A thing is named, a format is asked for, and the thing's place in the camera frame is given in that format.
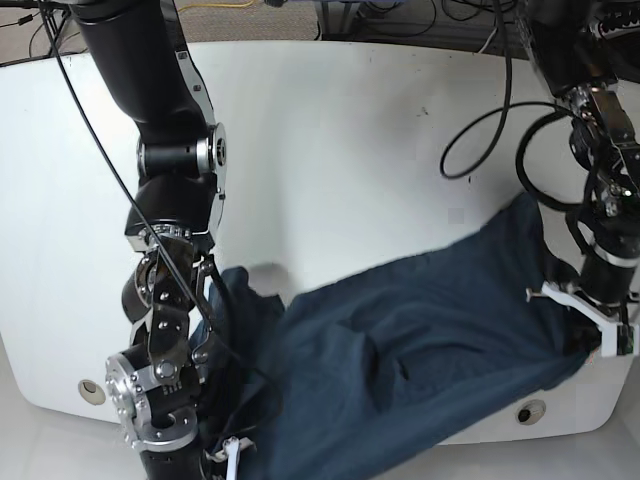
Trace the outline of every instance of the gray floor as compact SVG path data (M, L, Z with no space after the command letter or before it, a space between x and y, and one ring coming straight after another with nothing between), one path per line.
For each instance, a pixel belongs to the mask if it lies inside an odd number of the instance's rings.
M442 12L442 0L407 0L400 8L385 15L385 19L397 24L377 25L378 32L360 28L344 40L403 43L410 45L477 50L484 43L493 28L493 15L482 13L464 23L447 18ZM176 0L178 7L194 3L195 0ZM243 0L228 0L229 3L243 3ZM310 1L291 0L282 8L268 7L262 0L242 9L192 8L180 14L187 40L190 42L234 41L234 40L313 40L317 33L317 17ZM464 17L472 12L469 7L447 0L449 10L454 15ZM411 35L429 25L434 16L433 5L437 5L438 16L434 27L426 34L409 37L394 37L394 34ZM366 7L363 13L375 17ZM16 21L18 18L35 13L37 10L0 9L0 25ZM0 63L28 57L29 39L41 25L38 18L22 26L0 28ZM77 32L75 25L65 31L65 38ZM33 55L46 53L48 42L41 29L33 42ZM82 38L74 36L63 43L63 51L84 49Z

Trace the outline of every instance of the black cable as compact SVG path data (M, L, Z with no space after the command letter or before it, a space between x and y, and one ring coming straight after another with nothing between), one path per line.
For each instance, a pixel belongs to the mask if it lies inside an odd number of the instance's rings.
M489 12L489 13L496 13L496 11L500 11L502 13L509 13L518 5L518 0L509 0L507 2L500 3L499 4L500 7L496 6L495 4L493 6L483 5L482 3L475 3L469 0L451 0L451 1L454 3L458 3L460 5L467 5L469 7L478 8L483 12Z
M504 62L506 67L504 106L501 109L500 122L498 123L498 128L496 129L496 133L493 135L493 139L491 140L489 147L480 156L480 158L476 160L469 168L466 168L462 172L455 173L455 174L449 174L446 172L444 166L447 161L447 156L449 155L449 152L451 151L453 146L456 144L456 142L460 139L462 135L458 134L458 136L455 137L451 141L451 143L449 143L449 145L447 145L447 148L445 148L442 154L442 158L440 159L440 175L442 175L444 178L448 180L457 180L457 179L466 177L467 175L472 173L474 170L476 170L480 165L482 165L495 150L496 145L498 145L498 142L500 141L500 137L502 136L502 132L504 131L504 127L507 124L507 116L509 114L509 104L511 102L511 90L513 88L513 62L511 61L511 51L509 50L509 35L507 34L507 27L504 24L504 16L502 14L502 10L500 9L500 5L501 5L500 0L492 0L492 1L493 1L493 6L496 12L495 15L496 15L496 24L498 27L498 32L502 37L502 45L504 46Z
M33 58L33 41L35 40L36 35L38 35L38 32L42 30L42 27L44 27L44 22L46 22L45 19L42 20L42 24L35 29L33 35L31 35L31 38L29 39L29 58Z
M556 105L555 103L550 103L550 102L538 102L538 101L530 101L530 102L517 102L517 103L512 103L510 105L508 105L506 108L508 110L512 110L514 108L520 108L520 107L549 107L549 108L553 108L559 112L563 112L566 115L572 116L574 118L578 118L580 119L579 116L577 116L576 114L574 114L571 110L568 110L564 107L561 107L560 105ZM458 143L458 141L469 131L471 130L473 127L475 127L476 125L478 125L479 123L485 121L487 118L492 117L493 115L496 115L498 113L501 113L503 110L505 109L505 107L499 107L496 108L494 110L491 110L487 113L485 113L484 115L476 118L473 122L471 122L469 125L467 125L466 127L464 127L462 130L460 130L460 132L453 138L453 140L451 140L451 142L449 142L449 145L447 145L447 148L445 149L444 153L442 154L442 158L440 159L440 173L442 174L442 171L444 170L444 164L446 162L447 159L447 155L449 153L449 151L453 148L453 146Z
M70 11L65 11L62 13L62 19L60 20L60 26L58 27L58 33L55 34L55 36L53 37L53 41L56 44L57 47L60 46L60 39L62 37L62 33L64 32L65 27L67 26L67 22L69 21L69 18L71 17L71 12ZM53 54L53 49L51 47L49 47L49 52L48 55L51 56Z
M438 19L438 7L436 7L436 2L434 0L430 0L430 1L431 1L431 5L433 6L433 20L431 20L431 23L429 25L427 25L427 27L424 30L421 30L419 32L415 32L415 33L389 33L389 32L383 32L382 30L378 30L377 28L372 27L368 23L365 23L363 25L363 27L364 28L368 28L369 30L371 30L372 32L377 33L378 35L384 35L386 37L395 37L395 38L419 37L420 35L424 35L429 30L431 30L433 28L433 26L436 24L436 20ZM408 23L403 23L403 22L397 22L396 24L397 25L408 25Z
M395 2L393 5L391 5L390 7L381 7L379 5L376 5L373 2L365 2L364 3L365 7L367 7L369 10L372 10L376 13L381 13L381 14L386 14L391 12L392 10L395 10L396 8L400 7L402 5L402 3L400 2Z
M449 7L447 6L447 0L440 0L440 6L442 7L442 13L444 13L445 16L447 16L451 20L455 20L456 22L466 22L468 20L471 20L472 18L476 18L478 15L480 15L483 12L483 10L474 7L474 8L476 8L475 11L473 13L469 14L468 16L466 16L466 17L456 17L449 10Z
M527 172L524 169L524 157L527 154L527 148L531 143L533 137L540 130L545 128L548 125L551 125L558 120L566 118L567 114L562 111L555 111L545 115L542 118L539 118L536 122L533 123L529 127L529 129L525 132L522 140L520 140L520 145L518 146L518 152L516 153L516 173L518 174L518 180L524 187L524 189L531 194L538 202L543 205L549 207L551 210L555 210L557 212L570 212L578 208L580 203L565 203L560 200L556 200L555 198L547 195L546 193L539 190L533 182L529 179Z
M20 17L16 22L5 23L4 25L0 25L0 28L4 27L13 27L14 25L22 26L25 23L29 23L34 17L38 16L38 13L34 13L33 15L25 15L24 17Z
M40 12L43 13L44 12L44 7L43 7L42 0L38 0L38 6L40 8ZM60 73L62 74L62 77L63 77L63 79L64 79L64 81L65 81L65 83L67 85L67 88L69 89L69 93L71 94L73 102L75 103L75 105L76 105L76 107L78 109L78 113L80 113L80 116L82 117L82 120L84 121L84 124L86 125L87 130L89 131L91 137L93 138L93 141L95 142L96 147L100 151L100 154L102 155L102 158L104 159L105 163L107 164L107 167L109 168L109 170L111 171L113 177L115 178L116 182L118 183L118 186L122 190L122 193L124 193L125 197L127 197L127 200L131 204L131 208L138 215L138 217L140 217L140 220L144 224L147 232L149 232L149 235L151 235L151 237L153 237L153 239L155 240L155 242L156 242L156 244L158 246L157 248L158 248L160 254L162 255L162 258L166 262L167 268L169 269L169 272L171 273L171 275L174 277L174 279L178 283L178 285L180 287L180 290L182 290L182 292L187 297L189 297L189 300L193 303L193 305L196 306L196 308L200 312L200 315L202 315L202 318L206 319L210 326L214 325L214 322L212 321L211 318L209 318L209 316L207 314L207 309L205 307L203 307L203 305L200 303L200 300L198 299L198 297L196 297L195 293L191 290L191 287L190 287L189 283L187 283L187 281L183 278L182 274L180 273L180 270L178 269L178 267L176 266L175 262L171 258L171 255L169 254L169 252L167 251L167 248L162 243L162 239L160 238L158 233L151 227L151 224L149 223L149 221L147 220L147 217L142 212L142 209L138 205L138 202L136 202L136 200L131 196L131 193L129 193L129 190L127 189L127 186L124 184L124 182L122 180L122 177L120 177L120 174L118 173L118 171L116 170L115 166L113 165L113 162L111 162L111 159L109 158L109 155L107 154L107 152L105 151L104 147L102 146L102 143L100 142L100 139L98 138L98 135L96 134L95 130L93 129L93 126L91 125L91 122L89 121L89 118L87 117L87 114L85 113L84 108L82 107L82 104L80 103L80 100L78 99L78 96L77 96L77 94L75 92L75 89L73 88L73 85L71 84L71 80L69 79L69 75L67 75L67 71L65 70L64 65L62 64L62 59L60 57L60 52L58 51L58 46L56 45L56 43L54 41L54 37L53 37L53 34L51 33L51 28L50 28L48 23L44 24L44 29L47 32L47 37L49 38L49 43L51 44L51 48L53 49L53 54L54 54L54 56L56 58L56 61L58 63L58 67L60 69ZM222 282L221 288L223 289L223 290L221 290L221 298L223 298L222 297L222 291L224 291L226 289L226 286L224 286L224 282ZM231 305L227 305L225 308L229 308L230 309L232 307L231 307ZM284 399L283 399L282 392L278 388L275 380L273 380L268 374L266 374L265 372L260 370L255 365L250 365L249 362L242 355L238 354L233 348L231 348L229 345L227 345L226 342L223 339L221 339L220 337L217 337L217 340L218 340L218 344L220 346L222 346L229 353L229 355L231 357L233 357L236 361L238 361L238 363L241 366L243 366L245 368L248 368L250 370L253 370L257 375L262 377L269 384L269 386L272 389L274 389L274 391L277 393L278 400L279 400L279 402L278 402L279 405L281 405L281 406L284 405ZM246 428L242 429L242 432L246 433L248 431L254 430L254 429L258 428L259 426L261 426L262 424L263 424L263 422L258 422L255 425L252 425L250 427L246 427Z
M227 285L224 283L224 280L222 280L222 275L220 275L217 265L213 261L212 261L212 264L213 264L213 271L211 273L211 281L214 287L216 287L216 290L218 290L218 294L220 295L220 299L222 300L222 306L225 310L225 314L227 315L228 321L233 322L237 325L236 323L237 317L236 317L235 309L233 307L233 299L231 298L231 293L229 292ZM266 425L267 423L272 422L273 420L278 418L284 411L284 397L282 395L282 392L280 391L280 388L275 383L275 380L273 380L269 375L267 375L265 372L263 372L262 370L260 370L255 366L247 367L244 364L245 363L244 359L242 359L241 361L239 360L238 363L243 368L247 368L248 370L253 370L260 377L262 377L263 380L267 382L267 384L269 385L269 388L271 388L276 393L276 397L278 398L278 407L271 415L264 417L254 425L250 425L248 427L243 427L233 431L222 431L222 432L213 434L212 435L213 438L219 438L222 436L224 436L225 438L229 438L229 437L235 437L235 436L249 433L263 425Z

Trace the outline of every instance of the yellow cable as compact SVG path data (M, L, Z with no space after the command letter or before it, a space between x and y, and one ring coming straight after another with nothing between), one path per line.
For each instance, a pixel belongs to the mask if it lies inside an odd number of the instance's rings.
M256 0L249 0L246 3L191 3L180 7L178 13L182 13L190 8L248 8L256 3Z

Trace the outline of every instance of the silver metal bracket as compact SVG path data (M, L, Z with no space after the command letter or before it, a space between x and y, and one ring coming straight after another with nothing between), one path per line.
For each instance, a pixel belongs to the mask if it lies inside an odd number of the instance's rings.
M248 438L238 440L236 437L229 437L222 443L222 450L207 457L215 463L227 462L226 480L237 480L240 453L249 447L255 448L255 444Z

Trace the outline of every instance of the wire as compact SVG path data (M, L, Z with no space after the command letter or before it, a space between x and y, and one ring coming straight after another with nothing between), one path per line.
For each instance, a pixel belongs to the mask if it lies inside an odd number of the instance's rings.
M24 17L20 17L17 22L5 23L4 25L0 25L0 28L13 27L14 25L22 26L25 23L29 23L30 21L32 21L39 14L40 13L38 12L38 13L34 13L33 15L25 15Z
M391 5L390 7L381 7L379 5L376 5L373 2L365 2L364 5L369 10L373 10L376 13L386 14L386 13L389 13L390 11L395 10L396 8L400 7L402 5L402 3L401 2L396 2L393 5Z
M440 172L442 173L442 171L444 169L444 163L446 161L446 156L449 153L449 150L451 150L451 148L458 142L458 140L460 140L460 138L462 138L469 130L471 130L473 127L475 127L479 123L485 121L487 118L492 117L492 116L494 116L494 115L496 115L498 113L501 113L505 108L507 108L508 110L512 110L514 108L521 108L521 107L549 107L549 108L553 108L554 110L556 110L558 112L563 112L567 116L572 116L573 118L577 118L579 120L582 120L578 115L573 113L571 110L569 110L567 108L564 108L564 107L561 107L560 105L556 105L555 103L550 103L550 102L539 102L539 101L517 102L517 103L512 103L512 104L508 105L507 107L496 108L496 109L491 110L491 111L485 113L484 115L476 118L473 122L471 122L469 125L467 125L462 130L460 130L460 132L449 143L449 145L445 149L445 152L442 155L442 158L440 159Z
M442 7L442 12L451 20L455 20L456 22L466 22L468 20L471 20L472 18L476 18L478 15L482 13L481 9L476 8L475 12L469 14L466 17L456 17L449 10L449 7L447 6L447 0L440 0L440 6Z
M13 22L13 23L5 23L4 25L0 25L0 28L4 28L4 27L13 27L14 25L20 25L18 22Z
M518 0L509 0L505 3L499 3L499 7L495 4L493 6L484 5L482 3L475 3L469 0L451 0L454 3L459 3L460 5L467 5L469 7L478 8L483 12L496 13L496 10L502 13L509 13L518 5Z
M433 28L433 26L436 24L436 20L438 19L438 7L436 7L436 2L434 0L430 0L430 1L431 1L431 5L433 6L433 20L431 20L431 23L429 25L427 25L427 27L424 30L420 30L419 32L415 32L415 33L389 33L389 32L383 32L382 30L378 30L377 28L372 27L368 23L365 23L363 25L363 27L364 28L368 28L369 30L371 30L372 32L377 33L378 35L384 35L386 37L395 37L395 38L419 37L420 35L424 35L429 30L431 30ZM409 25L409 23L406 23L406 22L385 22L385 23L387 23L387 24L396 24L396 25Z
M484 45L482 46L482 48L480 50L478 50L478 53L484 53L487 51L487 48L489 48L489 45L491 45L491 42L493 41L493 39L496 36L496 33L498 33L498 27L495 27L492 31L491 31L491 35L489 35L489 38L487 38L487 41L484 43Z
M500 137L502 137L502 132L504 131L504 127L507 124L507 116L509 114L509 103L511 102L511 90L513 88L513 63L511 61L511 51L509 50L509 36L507 34L507 27L504 24L504 16L502 10L500 9L500 0L492 0L493 6L495 9L496 15L496 23L498 27L498 31L500 32L500 36L502 37L502 45L504 46L504 62L506 67L506 79L505 79L505 89L504 89L504 106L501 109L500 114L500 122L498 123L498 128L496 129L496 133L493 135L493 139L489 144L489 147L485 150L485 152L480 156L478 160L476 160L470 167L464 169L462 172L450 174L445 170L445 163L447 161L447 157L449 156L449 152L453 148L453 146L457 143L462 135L458 134L447 148L445 148L442 158L440 159L440 175L442 175L447 180L458 180L460 178L466 177L474 170L476 170L480 165L482 165L487 158L491 156L493 151L498 145L500 141Z
M224 280L222 280L222 276L220 275L220 272L218 271L218 267L216 266L215 262L212 262L212 264L213 264L213 271L211 273L211 281L213 285L216 287L216 289L218 290L220 299L222 300L223 308L225 310L227 318L229 319L229 322L236 323L235 309L233 308L233 300L231 298L231 294L229 293L229 289L227 288L227 285L224 283ZM247 368L245 365L243 365L244 359L242 359L242 361L238 361L238 363L240 363L241 366L244 366L245 368ZM264 373L262 370L260 370L255 366L250 367L249 370L253 370L260 377L262 377L263 380L265 380L269 384L269 388L271 388L276 393L276 397L278 399L277 400L278 406L276 410L271 415L264 417L263 419L261 419L260 421L256 422L253 425L250 425L248 427L243 427L238 430L233 430L231 432L222 431L212 435L212 437L219 438L224 436L225 438L228 438L228 437L234 437L241 434L249 433L261 427L262 425L272 422L273 420L278 418L284 411L284 397L282 395L282 392L280 391L280 388L275 383L275 380L273 380L269 375L267 375L266 373Z
M38 6L40 8L40 11L44 12L44 7L43 7L42 0L38 0ZM54 54L54 56L56 58L56 61L58 63L58 67L60 68L60 73L62 74L62 77L63 77L63 79L64 79L64 81L65 81L65 83L67 85L67 88L69 89L69 93L71 94L71 98L73 99L73 102L75 103L75 105L76 105L76 107L78 109L78 113L80 113L80 116L82 117L82 120L84 121L84 124L86 125L87 130L89 131L91 137L93 138L93 141L95 142L96 147L100 151L100 154L102 155L102 158L104 159L105 163L107 164L107 167L109 168L109 170L113 174L113 177L116 180L116 182L118 183L118 186L120 187L120 189L122 190L122 193L124 193L125 197L127 197L127 200L131 204L131 208L134 210L136 215L138 215L138 217L140 217L140 220L142 221L142 223L143 223L144 227L146 228L147 232L149 232L149 235L151 237L153 237L153 239L155 240L155 242L157 244L157 248L160 251L160 254L162 255L162 258L166 262L169 272L174 277L174 279L176 280L176 283L180 287L180 290L182 290L182 292L189 298L189 300L193 303L193 305L196 306L196 308L200 312L200 315L202 315L202 318L206 319L206 321L209 323L210 326L213 325L214 322L212 321L211 318L209 318L206 308L203 307L203 305L201 304L201 302L198 299L198 297L191 290L190 285L187 283L187 281L184 279L184 277L180 273L180 270L178 269L178 267L176 266L175 262L171 258L171 255L169 254L167 248L162 243L162 240L161 240L160 236L151 227L151 224L149 223L149 220L147 220L147 217L142 212L142 209L138 205L138 202L136 202L136 200L133 198L133 196L131 195L131 193L127 189L127 186L124 184L124 181L122 180L122 177L120 177L120 174L118 173L118 171L116 170L115 166L113 165L113 162L109 158L109 155L107 154L107 152L105 151L104 147L102 146L102 143L100 142L100 139L98 138L98 135L96 134L95 130L93 129L93 126L91 125L91 122L89 121L89 118L87 117L87 114L85 113L84 108L82 107L82 104L80 103L80 100L78 99L78 96L77 96L77 94L75 92L75 89L73 88L73 85L71 84L71 80L69 79L69 75L67 74L67 71L64 68L64 65L62 64L62 58L60 57L60 52L58 50L58 46L56 45L56 43L54 41L54 37L53 37L53 34L51 33L51 28L50 28L48 23L44 24L44 29L45 29L45 31L47 33L47 37L49 38L49 43L51 44L51 48L53 49L53 54ZM220 295L221 295L221 298L223 300L225 298L227 300L230 298L230 296L228 294L228 290L226 288L226 285L224 285L224 282L220 282L220 284L217 286L217 288L219 288ZM228 312L232 312L233 311L232 310L232 306L230 304L228 304L227 301L225 301L224 303L226 304L225 305L225 309L227 309ZM279 405L279 407L278 407L278 410L277 410L275 415L272 415L272 416L269 416L269 417L265 417L265 419L263 421L258 422L255 425L252 425L250 427L245 427L244 429L241 430L241 432L242 433L247 433L247 432L249 432L251 430L254 430L254 429L258 428L259 426L261 426L264 422L271 421L272 418L275 418L276 416L280 415L280 413L282 412L282 409L284 408L284 397L282 395L282 391L278 388L275 380L273 380L268 374L263 372L260 368L256 367L255 365L250 365L249 362L242 355L238 354L233 348L231 348L229 345L227 345L227 343L222 338L220 338L218 336L217 339L218 339L218 344L220 346L222 346L229 353L229 355L231 357L233 357L242 367L250 369L250 370L253 370L258 376L262 377L267 382L267 384L270 386L270 388L273 389L273 391L276 393L276 395L278 397L278 405Z
M33 32L33 35L31 35L31 38L29 39L29 58L33 58L33 41L35 40L36 35L38 34L38 32L40 30L42 30L42 27L44 27L44 22L45 22L45 20L43 20L42 24L40 24L40 26L35 29L35 31Z
M255 5L256 0L249 0L246 3L191 3L180 7L178 13L182 13L190 8L249 8Z
M526 131L522 140L520 141L520 145L518 146L518 153L516 154L516 173L518 174L518 180L524 187L524 189L531 194L538 202L543 205L549 207L551 210L555 210L557 212L570 212L578 208L581 203L565 203L560 200L556 200L555 198L547 195L546 193L539 190L533 182L529 179L526 170L524 169L524 157L527 153L527 148L531 143L533 137L540 130L545 128L548 125L551 125L558 120L562 120L566 118L567 114L562 111L556 110L555 112L551 112L548 115L545 115L542 118L539 118L536 122L533 123Z
M60 47L62 47L62 45L64 45L65 43L67 43L69 40L71 40L72 38L77 37L78 35L80 35L81 32L76 32L73 33L71 35L69 35L68 37L64 38L59 44L58 44L58 49L60 49Z

